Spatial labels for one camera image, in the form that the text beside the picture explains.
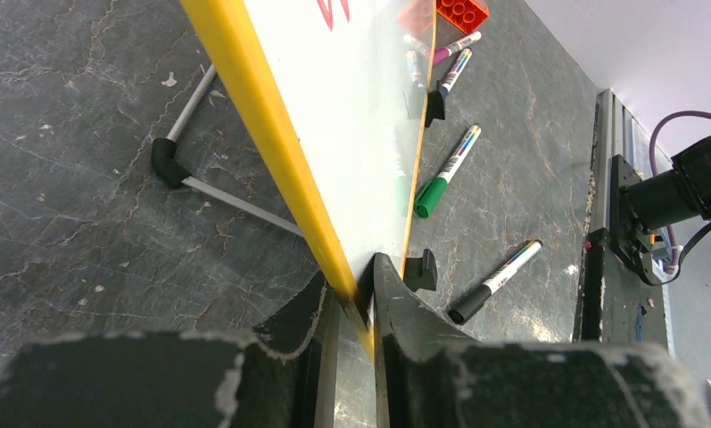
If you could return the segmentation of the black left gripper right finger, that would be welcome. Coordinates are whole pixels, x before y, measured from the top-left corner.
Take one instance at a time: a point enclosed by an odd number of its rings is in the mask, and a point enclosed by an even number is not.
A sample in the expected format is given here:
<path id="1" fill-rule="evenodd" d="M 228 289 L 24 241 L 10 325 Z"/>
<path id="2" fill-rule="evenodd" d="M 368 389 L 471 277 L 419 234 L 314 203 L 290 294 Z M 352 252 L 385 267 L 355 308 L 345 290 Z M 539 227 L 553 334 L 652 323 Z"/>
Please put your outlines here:
<path id="1" fill-rule="evenodd" d="M 381 427 L 709 427 L 690 375 L 656 344 L 483 343 L 372 259 Z"/>

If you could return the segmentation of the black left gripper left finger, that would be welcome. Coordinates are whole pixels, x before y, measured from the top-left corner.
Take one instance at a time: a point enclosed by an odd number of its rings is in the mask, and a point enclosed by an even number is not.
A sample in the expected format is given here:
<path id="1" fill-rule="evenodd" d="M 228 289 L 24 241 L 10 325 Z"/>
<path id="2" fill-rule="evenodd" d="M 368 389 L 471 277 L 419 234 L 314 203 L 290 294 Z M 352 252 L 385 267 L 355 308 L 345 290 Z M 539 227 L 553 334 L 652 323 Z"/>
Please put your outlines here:
<path id="1" fill-rule="evenodd" d="M 0 377 L 0 427 L 329 427 L 338 324 L 316 274 L 250 329 L 43 338 Z"/>

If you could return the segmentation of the yellow framed whiteboard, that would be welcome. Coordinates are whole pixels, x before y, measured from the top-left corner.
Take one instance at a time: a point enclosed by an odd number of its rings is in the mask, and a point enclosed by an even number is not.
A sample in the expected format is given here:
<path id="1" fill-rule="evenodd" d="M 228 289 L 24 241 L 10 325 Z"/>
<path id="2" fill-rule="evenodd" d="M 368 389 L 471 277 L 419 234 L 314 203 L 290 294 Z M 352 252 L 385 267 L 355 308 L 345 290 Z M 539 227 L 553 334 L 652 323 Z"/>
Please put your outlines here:
<path id="1" fill-rule="evenodd" d="M 154 173 L 304 238 L 360 343 L 374 351 L 374 254 L 407 266 L 434 61 L 432 1 L 185 1 L 210 60 Z M 219 78 L 292 214 L 284 220 L 204 183 L 176 161 L 177 140 Z"/>

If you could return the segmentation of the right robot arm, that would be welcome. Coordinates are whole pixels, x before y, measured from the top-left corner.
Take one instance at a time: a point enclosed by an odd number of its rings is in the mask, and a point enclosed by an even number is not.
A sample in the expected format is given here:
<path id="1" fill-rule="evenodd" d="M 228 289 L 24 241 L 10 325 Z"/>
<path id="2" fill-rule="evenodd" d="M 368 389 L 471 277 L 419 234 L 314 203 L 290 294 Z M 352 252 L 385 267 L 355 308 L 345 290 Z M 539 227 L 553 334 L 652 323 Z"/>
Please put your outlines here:
<path id="1" fill-rule="evenodd" d="M 666 172 L 645 180 L 617 154 L 610 164 L 608 231 L 612 252 L 650 286 L 666 284 L 653 272 L 649 236 L 689 218 L 707 221 L 682 247 L 679 260 L 711 231 L 711 136 L 679 152 Z"/>

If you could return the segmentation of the black capped marker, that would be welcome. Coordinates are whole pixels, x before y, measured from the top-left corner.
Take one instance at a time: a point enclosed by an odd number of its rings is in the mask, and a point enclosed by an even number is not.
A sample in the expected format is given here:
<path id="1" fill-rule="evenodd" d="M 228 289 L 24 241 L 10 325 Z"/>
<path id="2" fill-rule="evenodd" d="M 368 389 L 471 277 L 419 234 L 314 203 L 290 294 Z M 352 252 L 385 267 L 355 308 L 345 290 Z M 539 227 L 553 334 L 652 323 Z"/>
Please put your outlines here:
<path id="1" fill-rule="evenodd" d="M 448 309 L 450 320 L 456 325 L 464 325 L 523 265 L 537 255 L 542 247 L 543 243 L 539 239 L 524 245 L 494 273 L 450 306 Z"/>

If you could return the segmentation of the green capped marker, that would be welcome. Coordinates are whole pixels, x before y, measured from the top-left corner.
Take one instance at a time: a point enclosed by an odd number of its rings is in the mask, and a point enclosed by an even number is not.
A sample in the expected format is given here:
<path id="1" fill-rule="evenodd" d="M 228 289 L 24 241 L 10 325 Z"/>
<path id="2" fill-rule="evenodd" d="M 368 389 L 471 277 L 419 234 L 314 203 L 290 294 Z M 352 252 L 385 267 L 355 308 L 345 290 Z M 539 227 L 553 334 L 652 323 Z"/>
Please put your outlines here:
<path id="1" fill-rule="evenodd" d="M 418 192 L 413 210 L 419 218 L 429 218 L 434 212 L 450 181 L 454 178 L 462 162 L 474 147 L 481 132 L 482 128 L 479 124 L 475 123 L 471 125 L 460 139 L 442 170 Z"/>

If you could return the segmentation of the blue capped marker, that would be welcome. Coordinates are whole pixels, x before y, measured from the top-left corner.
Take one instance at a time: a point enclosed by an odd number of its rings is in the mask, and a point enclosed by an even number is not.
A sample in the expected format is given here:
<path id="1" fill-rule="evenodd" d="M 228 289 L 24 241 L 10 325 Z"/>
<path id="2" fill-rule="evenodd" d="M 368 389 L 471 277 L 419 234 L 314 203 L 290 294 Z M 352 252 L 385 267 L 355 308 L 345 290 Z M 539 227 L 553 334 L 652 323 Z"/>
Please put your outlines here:
<path id="1" fill-rule="evenodd" d="M 465 48 L 459 53 L 455 62 L 447 71 L 439 85 L 441 95 L 447 96 L 451 92 L 452 88 L 457 83 L 459 76 L 462 74 L 469 60 L 472 58 L 472 55 L 473 50 L 471 48 Z"/>

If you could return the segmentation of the purple capped marker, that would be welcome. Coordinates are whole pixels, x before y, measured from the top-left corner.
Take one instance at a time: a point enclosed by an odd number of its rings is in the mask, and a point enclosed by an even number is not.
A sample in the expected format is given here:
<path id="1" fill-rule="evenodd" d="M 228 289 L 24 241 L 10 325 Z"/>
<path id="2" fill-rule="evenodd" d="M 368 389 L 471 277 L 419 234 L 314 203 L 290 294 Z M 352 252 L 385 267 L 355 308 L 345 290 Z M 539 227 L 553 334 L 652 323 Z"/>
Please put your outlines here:
<path id="1" fill-rule="evenodd" d="M 441 62 L 446 61 L 448 58 L 452 57 L 452 55 L 459 53 L 463 49 L 469 47 L 470 45 L 474 44 L 475 42 L 479 41 L 482 37 L 482 33 L 480 31 L 474 31 L 458 40 L 455 42 L 437 49 L 434 51 L 434 58 L 433 58 L 433 65 L 439 64 Z"/>

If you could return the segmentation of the orange lego brick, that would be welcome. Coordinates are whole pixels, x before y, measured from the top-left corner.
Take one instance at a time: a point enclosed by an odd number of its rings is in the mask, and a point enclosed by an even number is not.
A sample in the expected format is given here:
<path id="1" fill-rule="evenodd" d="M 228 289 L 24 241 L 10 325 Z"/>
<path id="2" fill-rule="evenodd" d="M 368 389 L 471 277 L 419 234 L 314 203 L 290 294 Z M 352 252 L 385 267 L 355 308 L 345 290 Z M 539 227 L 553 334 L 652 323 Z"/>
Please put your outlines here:
<path id="1" fill-rule="evenodd" d="M 436 12 L 462 34 L 477 31 L 491 13 L 484 0 L 436 0 Z"/>

